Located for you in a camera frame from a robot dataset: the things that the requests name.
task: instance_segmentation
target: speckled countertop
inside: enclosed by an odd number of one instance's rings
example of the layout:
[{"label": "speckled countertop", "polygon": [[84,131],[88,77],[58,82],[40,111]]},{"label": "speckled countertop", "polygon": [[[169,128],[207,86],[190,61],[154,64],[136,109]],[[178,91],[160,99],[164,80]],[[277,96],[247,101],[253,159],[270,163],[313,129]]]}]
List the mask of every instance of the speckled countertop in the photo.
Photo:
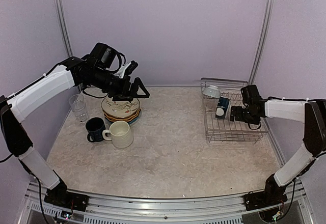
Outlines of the speckled countertop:
[{"label": "speckled countertop", "polygon": [[[200,88],[149,92],[126,149],[88,142],[85,124],[69,114],[47,160],[69,188],[125,197],[208,197],[262,189],[279,168],[265,137],[244,148],[206,142]],[[101,99],[86,101],[90,117],[104,118]]]}]

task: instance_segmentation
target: plate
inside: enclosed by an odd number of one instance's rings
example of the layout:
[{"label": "plate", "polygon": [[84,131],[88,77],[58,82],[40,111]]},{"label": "plate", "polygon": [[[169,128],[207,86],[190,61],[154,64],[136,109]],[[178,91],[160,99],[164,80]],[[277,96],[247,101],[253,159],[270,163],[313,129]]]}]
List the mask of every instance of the plate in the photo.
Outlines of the plate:
[{"label": "plate", "polygon": [[[141,115],[142,115],[142,112],[140,111],[139,115],[138,115],[135,119],[133,119],[133,120],[130,121],[130,122],[127,122],[127,123],[129,124],[129,126],[132,126],[133,124],[135,124],[135,123],[138,121],[138,119],[141,117]],[[105,118],[106,122],[107,122],[109,125],[111,125],[112,123],[115,122],[115,121],[110,121],[107,117],[104,117],[104,118]]]},{"label": "plate", "polygon": [[130,122],[130,121],[132,121],[133,119],[135,119],[138,115],[139,115],[139,113],[140,113],[140,111],[141,111],[141,109],[138,109],[137,110],[137,112],[134,114],[134,115],[132,115],[132,116],[130,116],[130,117],[128,117],[128,118],[114,118],[114,117],[111,117],[111,116],[109,116],[108,114],[106,114],[105,112],[104,112],[104,116],[108,119],[108,120],[110,120],[110,121],[125,121],[125,122]]},{"label": "plate", "polygon": [[135,114],[141,104],[138,99],[129,101],[112,101],[112,98],[106,97],[101,103],[102,110],[110,117],[124,119]]}]

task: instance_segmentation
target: dark blue mug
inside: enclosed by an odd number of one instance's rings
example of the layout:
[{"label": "dark blue mug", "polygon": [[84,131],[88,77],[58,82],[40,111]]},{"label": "dark blue mug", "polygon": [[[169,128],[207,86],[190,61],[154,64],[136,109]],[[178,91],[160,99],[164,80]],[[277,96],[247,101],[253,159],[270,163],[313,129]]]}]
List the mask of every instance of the dark blue mug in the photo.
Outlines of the dark blue mug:
[{"label": "dark blue mug", "polygon": [[86,130],[88,131],[87,140],[91,143],[104,140],[102,133],[105,130],[105,125],[102,118],[94,117],[89,119],[86,123]]}]

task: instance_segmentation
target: dish rack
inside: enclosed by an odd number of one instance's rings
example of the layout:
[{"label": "dish rack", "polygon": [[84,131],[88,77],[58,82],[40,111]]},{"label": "dish rack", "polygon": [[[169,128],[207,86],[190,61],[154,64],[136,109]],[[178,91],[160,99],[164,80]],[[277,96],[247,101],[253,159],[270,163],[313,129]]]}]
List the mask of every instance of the dish rack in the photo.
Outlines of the dish rack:
[{"label": "dish rack", "polygon": [[[209,86],[217,86],[222,97],[230,99],[230,105],[225,119],[215,118],[215,110],[219,99],[212,98],[203,94],[204,89]],[[247,86],[248,82],[239,80],[226,80],[214,78],[201,78],[201,91],[204,108],[204,124],[206,139],[210,144],[214,141],[231,141],[231,142],[256,142],[264,134],[268,133],[268,127],[265,119],[261,118],[261,127],[251,125],[240,121],[230,121],[230,107],[243,106],[240,89]]]}]

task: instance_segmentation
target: white wall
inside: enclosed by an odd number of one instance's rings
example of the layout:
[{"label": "white wall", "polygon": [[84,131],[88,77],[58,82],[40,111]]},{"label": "white wall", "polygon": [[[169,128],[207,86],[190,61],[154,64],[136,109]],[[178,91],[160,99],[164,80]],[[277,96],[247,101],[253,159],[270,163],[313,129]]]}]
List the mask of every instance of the white wall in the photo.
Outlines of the white wall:
[{"label": "white wall", "polygon": [[[326,98],[326,0],[275,0],[255,84],[263,97]],[[288,160],[299,148],[303,124],[269,119]],[[326,157],[303,177],[317,223],[326,223]]]},{"label": "white wall", "polygon": [[248,80],[266,0],[63,0],[76,56],[100,41],[148,85]]},{"label": "white wall", "polygon": [[[9,96],[66,58],[53,0],[0,0],[0,95]],[[23,126],[46,157],[69,110],[68,91],[32,113]],[[0,133],[0,159],[9,155]],[[29,176],[15,157],[0,164],[0,223],[14,223]]]}]

